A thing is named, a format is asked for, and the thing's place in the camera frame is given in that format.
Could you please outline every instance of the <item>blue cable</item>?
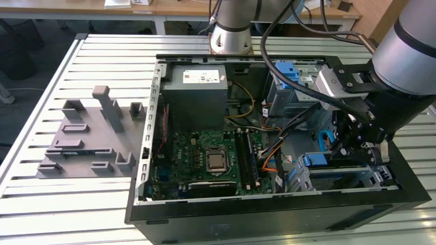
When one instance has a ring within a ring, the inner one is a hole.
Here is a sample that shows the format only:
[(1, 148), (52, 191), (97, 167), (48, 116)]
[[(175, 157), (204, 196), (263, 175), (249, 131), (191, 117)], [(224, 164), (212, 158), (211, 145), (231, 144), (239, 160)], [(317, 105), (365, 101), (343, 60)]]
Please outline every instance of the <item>blue cable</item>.
[(323, 139), (323, 135), (324, 134), (327, 134), (328, 139), (329, 139), (329, 142), (333, 142), (335, 141), (335, 136), (333, 136), (332, 131), (329, 131), (329, 130), (321, 130), (320, 133), (319, 133), (319, 144), (320, 144), (320, 150), (321, 150), (321, 152), (325, 151), (324, 139)]

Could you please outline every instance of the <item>metal workbench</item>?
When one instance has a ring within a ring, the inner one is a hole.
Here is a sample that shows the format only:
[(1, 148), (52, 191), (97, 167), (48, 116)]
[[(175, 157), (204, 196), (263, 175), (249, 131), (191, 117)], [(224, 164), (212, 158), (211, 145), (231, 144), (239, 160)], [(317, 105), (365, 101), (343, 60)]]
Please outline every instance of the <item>metal workbench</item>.
[[(259, 54), (260, 39), (253, 39)], [(319, 38), (269, 38), (271, 54), (333, 55), (361, 63), (360, 46)], [(149, 244), (124, 224), (129, 178), (35, 178), (64, 114), (65, 99), (99, 106), (91, 92), (111, 87), (120, 106), (148, 105), (156, 54), (207, 54), (207, 37), (89, 35), (75, 40), (36, 108), (0, 167), (0, 244)], [(433, 201), (396, 212), (356, 230), (323, 232), (221, 243), (248, 244), (435, 244), (436, 243), (436, 120), (421, 113), (395, 142)]]

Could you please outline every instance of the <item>blue plastic latch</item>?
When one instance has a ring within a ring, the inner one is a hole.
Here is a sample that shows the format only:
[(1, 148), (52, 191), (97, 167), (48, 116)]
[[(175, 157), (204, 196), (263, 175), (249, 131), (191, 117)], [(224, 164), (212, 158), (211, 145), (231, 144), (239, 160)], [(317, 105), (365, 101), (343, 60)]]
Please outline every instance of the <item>blue plastic latch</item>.
[(305, 166), (323, 166), (327, 165), (324, 154), (307, 154), (304, 157)]
[[(297, 70), (297, 68), (295, 68), (292, 62), (277, 61), (275, 67), (292, 81), (300, 83), (300, 71)], [(284, 89), (292, 89), (292, 87), (288, 86), (283, 81), (281, 87)]]

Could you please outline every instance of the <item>wooden desk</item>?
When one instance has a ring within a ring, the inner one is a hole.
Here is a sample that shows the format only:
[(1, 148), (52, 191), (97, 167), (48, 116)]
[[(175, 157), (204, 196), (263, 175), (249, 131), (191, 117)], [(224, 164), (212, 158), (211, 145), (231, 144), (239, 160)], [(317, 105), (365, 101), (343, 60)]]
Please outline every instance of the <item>wooden desk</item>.
[[(337, 9), (340, 0), (332, 1), (332, 6), (325, 8), (325, 16), (329, 19), (360, 19), (361, 14), (352, 6), (349, 12)], [(320, 8), (311, 10), (313, 18), (321, 18)], [(188, 15), (208, 16), (208, 0), (159, 0), (156, 15)], [(308, 12), (301, 13), (301, 17), (308, 18)]]
[[(340, 0), (333, 0), (331, 7), (325, 8), (325, 16), (329, 25), (340, 25), (340, 31), (349, 31), (356, 20), (361, 18), (361, 14), (352, 6), (349, 12), (337, 9)], [(184, 21), (207, 21), (208, 16), (208, 0), (159, 0), (155, 9), (157, 16), (164, 16), (165, 20)], [(321, 25), (320, 8), (312, 9), (312, 23)], [(300, 18), (303, 22), (308, 21), (308, 12), (303, 12)]]
[(104, 9), (104, 0), (1, 0), (0, 12), (67, 13), (67, 14), (155, 14), (157, 0), (151, 5), (133, 5), (128, 9)]
[[(360, 19), (359, 11), (337, 10), (339, 0), (325, 8), (331, 25), (349, 31)], [(320, 9), (312, 11), (312, 23), (321, 25)], [(153, 0), (149, 6), (132, 5), (128, 9), (104, 9), (104, 0), (0, 0), (0, 18), (152, 20), (159, 35), (165, 34), (165, 21), (208, 21), (208, 0)], [(301, 13), (308, 21), (308, 13)]]

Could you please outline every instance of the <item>metal bracket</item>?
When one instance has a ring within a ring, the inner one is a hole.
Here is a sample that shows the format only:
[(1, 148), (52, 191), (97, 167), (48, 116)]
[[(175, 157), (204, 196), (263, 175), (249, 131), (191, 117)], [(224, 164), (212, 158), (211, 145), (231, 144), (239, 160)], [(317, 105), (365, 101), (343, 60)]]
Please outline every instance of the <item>metal bracket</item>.
[[(341, 65), (333, 68), (335, 75), (337, 76), (341, 88), (347, 93), (369, 93), (381, 92), (388, 90), (388, 87), (375, 83), (369, 78), (372, 71), (372, 62), (367, 64)], [(353, 74), (361, 73), (361, 82), (357, 82)]]

